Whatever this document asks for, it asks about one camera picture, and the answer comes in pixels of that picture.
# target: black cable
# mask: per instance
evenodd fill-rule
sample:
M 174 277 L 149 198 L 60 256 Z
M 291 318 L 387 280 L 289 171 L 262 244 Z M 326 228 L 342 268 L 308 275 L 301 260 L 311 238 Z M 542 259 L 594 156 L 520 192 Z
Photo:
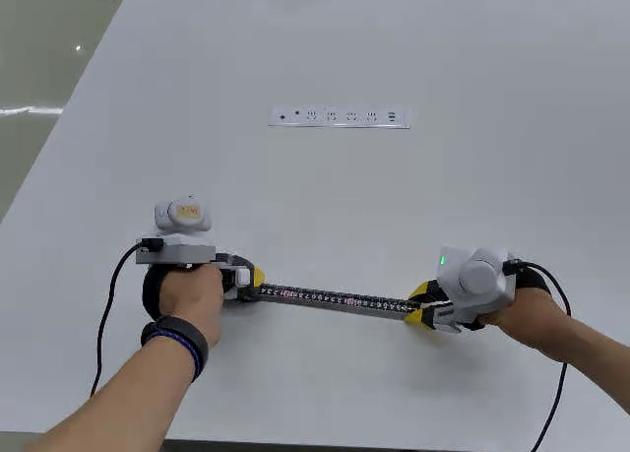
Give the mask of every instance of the black cable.
M 109 311 L 111 310 L 111 305 L 114 302 L 114 290 L 116 288 L 116 280 L 118 279 L 118 274 L 120 274 L 120 270 L 122 270 L 122 266 L 125 264 L 127 259 L 131 257 L 131 255 L 133 255 L 136 250 L 144 245 L 145 242 L 143 240 L 136 243 L 129 250 L 127 250 L 118 262 L 118 265 L 116 265 L 116 268 L 111 275 L 111 282 L 109 282 L 109 297 L 107 298 L 105 310 L 103 311 L 102 317 L 100 318 L 100 324 L 98 325 L 98 334 L 96 335 L 96 376 L 94 377 L 94 383 L 92 385 L 90 397 L 95 395 L 96 387 L 98 386 L 98 381 L 102 372 L 102 334 L 105 330 L 105 322 L 107 322 L 107 316 L 109 315 Z
M 553 275 L 551 275 L 551 273 L 546 268 L 541 267 L 540 265 L 536 263 L 524 262 L 521 260 L 514 260 L 514 261 L 506 262 L 506 264 L 504 265 L 504 271 L 507 271 L 509 273 L 512 271 L 512 269 L 519 269 L 523 267 L 534 268 L 535 270 L 538 270 L 544 275 L 546 275 L 551 280 L 556 290 L 558 291 L 558 294 L 560 294 L 560 297 L 562 298 L 562 302 L 564 303 L 564 309 L 567 315 L 571 316 L 571 304 L 569 303 L 569 299 L 564 293 L 564 290 L 562 289 L 562 287 L 560 287 L 560 284 L 558 283 L 558 281 L 555 279 Z M 538 439 L 536 440 L 531 452 L 536 452 L 538 450 L 538 447 L 540 447 L 540 444 L 542 443 L 542 440 L 544 439 L 544 436 L 547 434 L 547 430 L 549 429 L 549 426 L 551 425 L 551 421 L 553 420 L 553 417 L 555 416 L 555 411 L 558 409 L 558 404 L 560 403 L 560 398 L 562 397 L 562 388 L 564 387 L 564 377 L 566 373 L 567 373 L 567 364 L 566 362 L 564 362 L 562 363 L 562 369 L 560 370 L 560 379 L 558 380 L 558 387 L 555 392 L 555 398 L 553 399 L 553 404 L 551 405 L 551 410 L 549 411 L 549 415 L 547 416 L 547 419 L 544 422 L 544 426 L 542 427 L 542 430 L 540 431 L 540 434 L 538 435 Z

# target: blue wristband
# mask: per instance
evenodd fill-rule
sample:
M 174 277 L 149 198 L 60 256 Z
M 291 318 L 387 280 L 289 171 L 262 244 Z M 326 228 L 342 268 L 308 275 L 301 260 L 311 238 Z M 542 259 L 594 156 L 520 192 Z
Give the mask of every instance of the blue wristband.
M 201 374 L 201 370 L 202 370 L 201 360 L 199 359 L 199 356 L 197 355 L 197 351 L 195 350 L 195 348 L 180 335 L 175 334 L 174 332 L 166 331 L 164 329 L 155 329 L 147 337 L 147 339 L 145 339 L 143 344 L 150 341 L 152 338 L 159 337 L 159 336 L 168 337 L 172 339 L 173 341 L 177 341 L 180 345 L 186 348 L 186 350 L 190 353 L 190 355 L 193 357 L 193 360 L 195 362 L 195 376 L 193 377 L 193 381 L 195 381 L 195 379 Z

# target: forearm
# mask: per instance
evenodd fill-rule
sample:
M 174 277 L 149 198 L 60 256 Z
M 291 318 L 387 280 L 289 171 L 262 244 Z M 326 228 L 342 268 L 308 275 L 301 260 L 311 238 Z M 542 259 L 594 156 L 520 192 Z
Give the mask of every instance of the forearm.
M 156 452 L 194 375 L 190 354 L 166 337 L 150 340 L 31 452 Z
M 630 348 L 572 319 L 562 359 L 593 380 L 630 414 Z

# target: yellow part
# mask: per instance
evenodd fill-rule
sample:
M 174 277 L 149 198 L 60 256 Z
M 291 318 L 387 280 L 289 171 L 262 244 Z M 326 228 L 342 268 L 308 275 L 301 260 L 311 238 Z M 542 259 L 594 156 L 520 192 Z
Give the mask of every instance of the yellow part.
M 180 219 L 200 219 L 201 206 L 198 204 L 179 204 L 177 205 L 176 214 Z
M 429 282 L 424 282 L 422 285 L 420 285 L 419 287 L 415 289 L 415 291 L 409 296 L 409 299 L 412 299 L 416 296 L 420 296 L 421 294 L 425 294 L 428 286 L 429 286 Z
M 422 324 L 422 309 L 410 312 L 407 316 L 405 316 L 405 322 L 409 322 L 414 326 L 422 326 L 424 329 L 428 329 L 429 331 L 432 330 L 429 326 Z
M 265 282 L 265 274 L 260 268 L 254 267 L 254 288 L 259 287 L 264 282 Z

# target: white table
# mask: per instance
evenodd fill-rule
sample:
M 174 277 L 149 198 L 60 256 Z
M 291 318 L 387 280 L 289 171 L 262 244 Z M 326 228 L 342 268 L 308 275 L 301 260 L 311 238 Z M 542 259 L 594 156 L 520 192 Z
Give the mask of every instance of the white table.
M 125 0 L 0 226 L 0 429 L 86 399 L 119 255 L 153 204 L 207 199 L 274 283 L 405 297 L 440 245 L 507 246 L 630 343 L 627 0 Z M 269 128 L 279 103 L 410 106 L 409 131 Z M 138 347 L 129 265 L 104 380 Z M 529 450 L 559 365 L 496 330 L 229 310 L 173 438 Z M 575 370 L 545 450 L 623 449 Z

